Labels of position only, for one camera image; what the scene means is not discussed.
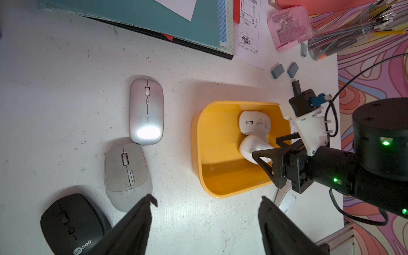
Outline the grey mouse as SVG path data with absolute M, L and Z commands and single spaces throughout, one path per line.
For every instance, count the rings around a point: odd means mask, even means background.
M 152 177 L 141 146 L 127 143 L 111 149 L 105 155 L 104 181 L 112 205 L 124 213 L 152 194 Z

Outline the black mouse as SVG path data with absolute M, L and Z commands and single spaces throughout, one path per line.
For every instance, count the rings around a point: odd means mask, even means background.
M 99 207 L 80 193 L 50 205 L 41 216 L 40 226 L 56 255 L 86 255 L 112 229 Z

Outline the silver slim mouse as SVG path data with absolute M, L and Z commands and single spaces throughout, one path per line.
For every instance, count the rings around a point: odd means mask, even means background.
M 136 79 L 130 88 L 130 136 L 142 146 L 161 141 L 164 133 L 164 93 L 151 79 Z

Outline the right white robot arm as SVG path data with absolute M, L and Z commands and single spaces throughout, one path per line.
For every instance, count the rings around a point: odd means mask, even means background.
M 382 222 L 345 214 L 375 226 L 385 226 L 389 213 L 408 215 L 408 100 L 386 98 L 357 108 L 353 118 L 353 152 L 330 147 L 332 134 L 320 106 L 334 111 L 334 97 L 309 89 L 281 106 L 282 115 L 295 122 L 297 132 L 278 137 L 277 147 L 251 155 L 277 188 L 287 180 L 297 193 L 313 183 L 330 191 L 376 206 Z

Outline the yellow storage box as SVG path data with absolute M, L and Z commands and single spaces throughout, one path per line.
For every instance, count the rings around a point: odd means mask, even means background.
M 215 101 L 197 114 L 191 124 L 192 165 L 203 189 L 212 197 L 227 198 L 272 184 L 266 172 L 239 152 L 245 135 L 239 129 L 244 111 L 259 111 L 271 118 L 267 135 L 275 139 L 291 133 L 277 103 Z

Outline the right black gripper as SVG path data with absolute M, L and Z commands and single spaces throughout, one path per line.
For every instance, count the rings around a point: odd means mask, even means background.
M 313 180 L 306 173 L 308 155 L 300 135 L 296 132 L 278 137 L 276 144 L 278 147 L 275 149 L 253 152 L 253 159 L 277 188 L 284 188 L 289 180 L 292 190 L 304 193 Z

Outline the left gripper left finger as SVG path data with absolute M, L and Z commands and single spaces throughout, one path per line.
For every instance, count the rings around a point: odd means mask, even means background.
M 150 205 L 157 200 L 148 194 L 99 241 L 89 255 L 144 255 L 152 224 Z

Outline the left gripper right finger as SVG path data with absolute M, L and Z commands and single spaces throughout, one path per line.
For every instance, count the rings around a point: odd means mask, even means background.
M 329 245 L 313 243 L 270 199 L 263 196 L 258 220 L 267 255 L 329 255 Z

